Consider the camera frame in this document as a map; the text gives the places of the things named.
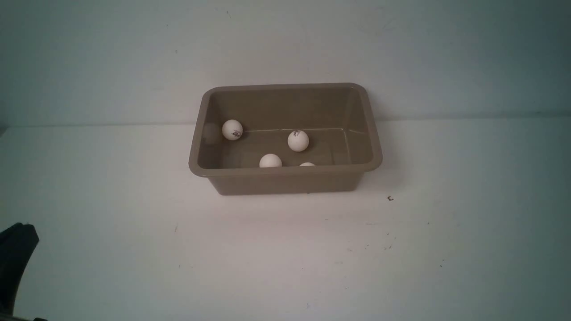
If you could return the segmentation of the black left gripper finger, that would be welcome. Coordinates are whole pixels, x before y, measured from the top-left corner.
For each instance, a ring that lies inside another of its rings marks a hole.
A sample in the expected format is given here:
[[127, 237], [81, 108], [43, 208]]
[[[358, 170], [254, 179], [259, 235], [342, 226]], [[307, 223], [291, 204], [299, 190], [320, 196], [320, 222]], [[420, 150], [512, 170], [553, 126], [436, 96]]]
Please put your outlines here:
[[12, 315], [20, 281], [39, 237], [32, 224], [16, 223], [0, 234], [1, 313]]

